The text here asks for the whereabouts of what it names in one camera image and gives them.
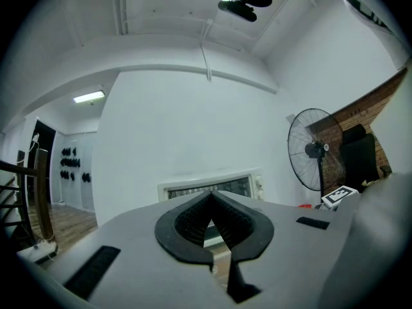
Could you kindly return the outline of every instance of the wooden post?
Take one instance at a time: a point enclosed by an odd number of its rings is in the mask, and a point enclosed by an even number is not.
[[[53,241],[55,236],[52,222],[50,221],[46,194],[47,155],[48,152],[46,150],[37,150],[36,159],[34,162],[34,167],[37,171],[37,176],[34,180],[34,202],[43,238],[47,241]]]
[[[19,163],[17,163],[17,166],[23,167],[24,162],[20,162],[20,161],[24,160],[24,156],[25,156],[25,153],[19,150],[17,154],[17,161],[19,161]],[[17,194],[17,199],[18,199],[17,202],[23,205],[22,207],[19,208],[19,214],[22,217],[22,220],[27,221],[24,228],[26,229],[30,237],[30,243],[34,245],[35,240],[34,240],[32,225],[28,217],[28,208],[27,208],[27,201],[26,201],[26,176],[23,174],[17,174],[17,184],[19,185],[19,188],[20,188],[19,193]]]

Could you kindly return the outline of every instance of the chair armrest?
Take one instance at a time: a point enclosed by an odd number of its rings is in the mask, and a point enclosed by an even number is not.
[[[387,178],[390,174],[392,174],[392,169],[388,165],[383,165],[379,168],[384,173],[384,178]]]

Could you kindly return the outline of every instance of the doorway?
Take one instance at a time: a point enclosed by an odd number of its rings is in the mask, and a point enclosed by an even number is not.
[[[34,147],[29,152],[27,167],[34,168],[37,146],[39,149],[44,149],[48,152],[47,168],[46,168],[46,181],[47,181],[46,195],[47,195],[47,202],[51,203],[51,200],[50,200],[50,159],[52,157],[52,148],[53,148],[53,142],[54,142],[54,137],[56,135],[56,131],[50,128],[49,126],[43,124],[42,122],[37,121],[34,127],[32,138],[36,134],[39,134],[39,145],[35,145],[36,147]],[[33,182],[32,177],[27,177],[27,200],[28,200],[29,205],[34,205],[34,182]]]

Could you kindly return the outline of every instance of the brick wall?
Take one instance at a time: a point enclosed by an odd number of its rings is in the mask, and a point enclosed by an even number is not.
[[[385,105],[389,102],[394,92],[396,92],[399,84],[406,74],[406,70],[400,71],[393,78],[389,79],[383,85],[362,97],[358,101],[352,103],[346,108],[333,114],[335,119],[338,121],[342,130],[345,131],[357,124],[362,124],[365,127],[367,133],[372,133],[373,131],[370,127],[371,123],[377,117],[377,115],[383,110]],[[332,134],[329,136],[334,136],[333,140],[339,141],[340,139]],[[380,178],[383,177],[382,171],[379,169],[380,166],[389,165],[388,159],[386,158],[383,148],[380,146],[379,141],[375,137],[375,147],[376,147],[376,161],[377,169]],[[330,178],[335,178],[333,175],[336,174],[336,165],[334,161],[328,160],[323,164],[323,175],[325,179],[325,186]],[[325,193],[331,192],[339,186],[329,187]]]

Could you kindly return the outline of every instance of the wooden floor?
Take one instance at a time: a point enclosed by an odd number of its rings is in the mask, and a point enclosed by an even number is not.
[[[57,255],[67,251],[84,236],[97,229],[95,213],[85,212],[70,206],[49,206],[51,224],[59,246]],[[34,234],[42,239],[42,234],[34,206],[29,206],[29,219]]]

